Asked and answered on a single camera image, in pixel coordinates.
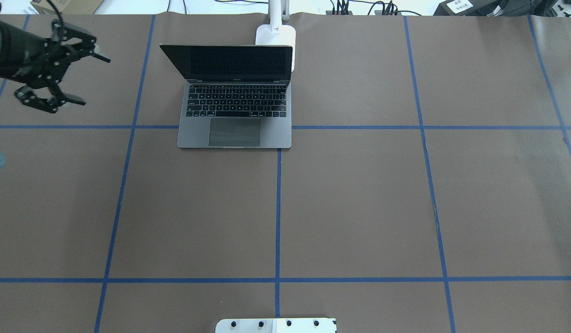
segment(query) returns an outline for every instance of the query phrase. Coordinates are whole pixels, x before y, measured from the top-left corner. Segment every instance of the laptop keyboard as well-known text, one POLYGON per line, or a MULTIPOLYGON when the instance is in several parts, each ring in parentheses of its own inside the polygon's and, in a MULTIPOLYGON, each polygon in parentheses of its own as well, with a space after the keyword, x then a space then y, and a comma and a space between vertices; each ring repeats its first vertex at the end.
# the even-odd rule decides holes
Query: laptop keyboard
POLYGON ((287 85, 189 87, 187 117, 285 117, 287 85))

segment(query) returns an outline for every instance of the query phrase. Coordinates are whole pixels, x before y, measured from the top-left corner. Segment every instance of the gray table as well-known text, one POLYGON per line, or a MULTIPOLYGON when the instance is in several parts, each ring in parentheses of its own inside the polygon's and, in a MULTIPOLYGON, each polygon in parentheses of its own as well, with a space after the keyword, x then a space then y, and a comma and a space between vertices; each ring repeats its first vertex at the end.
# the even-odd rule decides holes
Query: gray table
POLYGON ((0 80, 0 332, 571 332, 571 19, 292 15, 277 151, 177 148, 158 47, 265 15, 66 19, 113 62, 74 63, 88 104, 55 115, 0 80))

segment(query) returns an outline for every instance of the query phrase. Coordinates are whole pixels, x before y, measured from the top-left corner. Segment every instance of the open laptop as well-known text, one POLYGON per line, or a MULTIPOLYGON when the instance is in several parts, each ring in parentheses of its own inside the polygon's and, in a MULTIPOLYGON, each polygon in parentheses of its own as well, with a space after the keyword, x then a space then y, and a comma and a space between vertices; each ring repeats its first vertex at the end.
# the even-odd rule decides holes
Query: open laptop
POLYGON ((160 48, 186 79, 180 148, 291 147, 291 46, 160 48))

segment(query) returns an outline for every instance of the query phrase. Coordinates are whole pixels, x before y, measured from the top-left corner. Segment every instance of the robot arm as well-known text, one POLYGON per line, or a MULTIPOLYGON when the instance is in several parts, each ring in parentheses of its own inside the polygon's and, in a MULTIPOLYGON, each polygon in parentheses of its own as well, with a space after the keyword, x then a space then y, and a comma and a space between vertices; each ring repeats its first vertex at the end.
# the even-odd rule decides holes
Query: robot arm
POLYGON ((25 86, 14 95, 23 105, 55 113, 65 103, 85 105, 78 96, 63 93, 59 82, 72 62, 93 56, 105 62, 110 59, 100 54, 96 38, 90 32, 63 23, 59 19, 51 23, 51 38, 41 38, 0 21, 0 78, 21 82, 25 86), (62 44, 77 38, 75 44, 62 44), (48 88, 51 98, 40 99, 33 89, 48 88))

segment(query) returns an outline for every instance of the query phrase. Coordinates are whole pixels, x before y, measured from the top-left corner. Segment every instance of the white label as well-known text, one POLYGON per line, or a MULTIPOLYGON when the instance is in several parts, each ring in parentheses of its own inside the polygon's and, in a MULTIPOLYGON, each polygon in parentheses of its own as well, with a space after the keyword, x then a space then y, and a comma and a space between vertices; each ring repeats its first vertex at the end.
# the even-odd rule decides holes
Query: white label
POLYGON ((472 7, 474 6, 472 6, 469 0, 455 0, 448 3, 448 8, 452 9, 454 13, 463 12, 472 7))

